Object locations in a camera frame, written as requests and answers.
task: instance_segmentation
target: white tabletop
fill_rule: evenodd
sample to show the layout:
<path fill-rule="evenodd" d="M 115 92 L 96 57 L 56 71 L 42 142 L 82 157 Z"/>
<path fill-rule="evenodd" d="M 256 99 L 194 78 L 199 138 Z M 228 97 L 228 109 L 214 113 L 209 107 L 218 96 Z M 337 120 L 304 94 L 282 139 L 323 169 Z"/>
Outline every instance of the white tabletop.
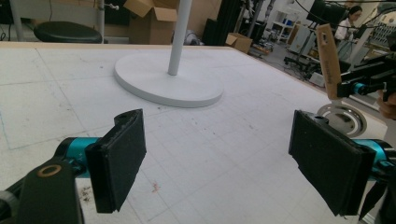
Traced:
<path fill-rule="evenodd" d="M 219 78 L 221 99 L 194 109 L 158 105 L 123 89 L 114 64 L 168 47 L 0 46 L 0 189 L 52 157 L 68 136 L 103 136 L 118 114 L 143 108 L 147 155 L 119 213 L 87 223 L 356 223 L 334 217 L 288 154 L 295 109 L 317 112 L 327 96 L 229 48 L 190 48 Z M 386 126 L 367 118 L 365 136 Z M 89 179 L 78 179 L 78 191 Z"/>

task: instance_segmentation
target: black stool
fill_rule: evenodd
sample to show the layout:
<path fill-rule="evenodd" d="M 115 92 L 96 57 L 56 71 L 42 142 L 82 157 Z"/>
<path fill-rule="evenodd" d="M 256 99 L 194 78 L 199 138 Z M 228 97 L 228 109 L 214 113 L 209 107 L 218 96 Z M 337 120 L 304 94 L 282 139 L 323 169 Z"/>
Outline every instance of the black stool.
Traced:
<path fill-rule="evenodd" d="M 100 44 L 102 35 L 92 29 L 70 21 L 47 21 L 34 29 L 35 37 L 43 42 Z"/>

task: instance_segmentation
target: person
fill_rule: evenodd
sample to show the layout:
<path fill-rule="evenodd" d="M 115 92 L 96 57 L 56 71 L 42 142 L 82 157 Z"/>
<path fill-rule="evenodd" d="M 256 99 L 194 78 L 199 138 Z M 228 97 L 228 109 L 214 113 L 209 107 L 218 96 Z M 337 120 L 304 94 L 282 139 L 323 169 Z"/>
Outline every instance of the person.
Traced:
<path fill-rule="evenodd" d="M 346 18 L 339 23 L 339 26 L 335 31 L 334 38 L 336 42 L 353 39 L 353 32 L 357 31 L 356 29 L 352 29 L 355 27 L 353 22 L 355 22 L 361 16 L 362 12 L 363 9 L 360 6 L 352 7 L 348 11 Z"/>
<path fill-rule="evenodd" d="M 386 119 L 396 119 L 396 92 L 389 95 L 386 102 L 383 101 L 384 92 L 378 92 L 376 103 L 379 105 L 379 113 Z"/>

